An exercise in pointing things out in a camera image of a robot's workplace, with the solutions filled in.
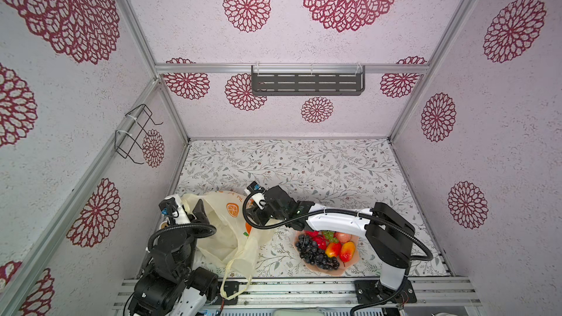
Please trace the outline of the red fruit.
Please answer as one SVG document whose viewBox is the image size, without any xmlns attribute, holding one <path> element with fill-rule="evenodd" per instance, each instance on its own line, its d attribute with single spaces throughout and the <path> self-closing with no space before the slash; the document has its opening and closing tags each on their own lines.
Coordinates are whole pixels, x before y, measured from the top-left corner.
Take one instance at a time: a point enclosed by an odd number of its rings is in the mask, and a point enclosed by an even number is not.
<svg viewBox="0 0 562 316">
<path fill-rule="evenodd" d="M 304 233 L 311 238 L 317 237 L 320 234 L 318 231 L 305 231 Z"/>
</svg>

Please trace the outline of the cream plastic bag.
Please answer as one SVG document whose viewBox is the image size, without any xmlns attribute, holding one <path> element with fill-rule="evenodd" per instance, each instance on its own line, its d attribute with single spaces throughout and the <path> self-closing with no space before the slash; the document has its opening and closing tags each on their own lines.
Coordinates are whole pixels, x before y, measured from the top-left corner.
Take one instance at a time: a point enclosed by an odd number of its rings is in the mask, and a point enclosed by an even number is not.
<svg viewBox="0 0 562 316">
<path fill-rule="evenodd" d="M 204 261 L 224 268 L 225 278 L 234 272 L 251 282 L 257 272 L 261 248 L 269 244 L 275 234 L 247 224 L 242 214 L 242 195 L 231 191 L 204 195 L 186 193 L 181 196 L 181 202 L 190 214 L 195 213 L 196 204 L 203 204 L 209 223 L 217 229 L 213 236 L 198 243 Z"/>
</svg>

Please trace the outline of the dark purple grape bunch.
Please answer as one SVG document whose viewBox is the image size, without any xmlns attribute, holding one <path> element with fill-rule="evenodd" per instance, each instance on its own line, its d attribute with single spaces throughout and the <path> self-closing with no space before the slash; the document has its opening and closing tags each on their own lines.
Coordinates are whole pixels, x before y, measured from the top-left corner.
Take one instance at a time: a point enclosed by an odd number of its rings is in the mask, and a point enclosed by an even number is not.
<svg viewBox="0 0 562 316">
<path fill-rule="evenodd" d="M 294 247 L 297 249 L 299 257 L 308 265 L 315 266 L 325 272 L 336 271 L 340 267 L 338 260 L 327 257 L 325 250 L 317 248 L 313 238 L 306 234 L 297 237 Z"/>
</svg>

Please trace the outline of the green grape bunch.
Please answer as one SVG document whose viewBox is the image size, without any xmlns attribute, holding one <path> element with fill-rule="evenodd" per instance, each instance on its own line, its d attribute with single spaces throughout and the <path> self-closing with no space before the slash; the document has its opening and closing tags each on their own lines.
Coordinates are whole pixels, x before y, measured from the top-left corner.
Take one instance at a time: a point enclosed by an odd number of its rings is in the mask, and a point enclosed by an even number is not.
<svg viewBox="0 0 562 316">
<path fill-rule="evenodd" d="M 336 236 L 336 232 L 335 231 L 322 231 L 322 236 L 324 237 L 324 239 L 329 243 L 334 243 L 334 244 L 338 244 L 340 241 Z"/>
</svg>

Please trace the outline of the red yellow mango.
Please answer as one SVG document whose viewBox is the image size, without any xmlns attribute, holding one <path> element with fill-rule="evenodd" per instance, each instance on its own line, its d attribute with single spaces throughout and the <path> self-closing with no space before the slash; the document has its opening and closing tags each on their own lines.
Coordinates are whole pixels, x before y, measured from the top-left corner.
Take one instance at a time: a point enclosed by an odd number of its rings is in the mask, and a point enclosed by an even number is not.
<svg viewBox="0 0 562 316">
<path fill-rule="evenodd" d="M 325 254 L 327 257 L 335 258 L 336 260 L 340 257 L 341 252 L 342 252 L 342 244 L 340 243 L 338 244 L 331 243 L 327 246 L 325 250 Z"/>
</svg>

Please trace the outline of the red yellow peach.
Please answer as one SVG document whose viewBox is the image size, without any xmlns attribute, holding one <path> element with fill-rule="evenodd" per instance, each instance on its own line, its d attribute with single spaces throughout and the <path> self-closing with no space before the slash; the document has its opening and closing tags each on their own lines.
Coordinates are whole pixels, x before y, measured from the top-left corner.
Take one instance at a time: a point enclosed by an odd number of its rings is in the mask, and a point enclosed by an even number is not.
<svg viewBox="0 0 562 316">
<path fill-rule="evenodd" d="M 340 260 L 343 263 L 349 263 L 353 259 L 355 251 L 356 245 L 352 241 L 345 242 L 340 249 Z"/>
</svg>

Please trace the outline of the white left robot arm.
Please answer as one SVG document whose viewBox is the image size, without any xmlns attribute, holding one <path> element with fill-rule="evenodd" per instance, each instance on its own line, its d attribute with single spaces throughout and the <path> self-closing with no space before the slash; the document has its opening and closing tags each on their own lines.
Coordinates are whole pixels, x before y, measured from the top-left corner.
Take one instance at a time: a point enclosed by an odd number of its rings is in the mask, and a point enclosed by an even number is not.
<svg viewBox="0 0 562 316">
<path fill-rule="evenodd" d="M 159 203 L 166 226 L 147 242 L 145 266 L 126 301 L 123 315 L 202 315 L 219 294 L 218 275 L 193 267 L 197 242 L 217 229 L 202 200 L 189 213 L 178 195 Z"/>
</svg>

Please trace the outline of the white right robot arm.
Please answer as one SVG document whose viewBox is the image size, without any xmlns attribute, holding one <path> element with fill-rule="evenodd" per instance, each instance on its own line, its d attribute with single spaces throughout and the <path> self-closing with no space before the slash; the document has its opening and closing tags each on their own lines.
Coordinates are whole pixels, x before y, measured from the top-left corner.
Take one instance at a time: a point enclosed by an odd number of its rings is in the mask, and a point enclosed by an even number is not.
<svg viewBox="0 0 562 316">
<path fill-rule="evenodd" d="M 275 219 L 295 231 L 336 231 L 364 238 L 382 261 L 380 284 L 391 291 L 402 288 L 411 265 L 415 229 L 390 206 L 376 203 L 367 209 L 335 209 L 297 201 L 279 186 L 267 190 L 255 181 L 244 193 L 242 213 L 253 228 L 272 229 L 270 222 Z"/>
</svg>

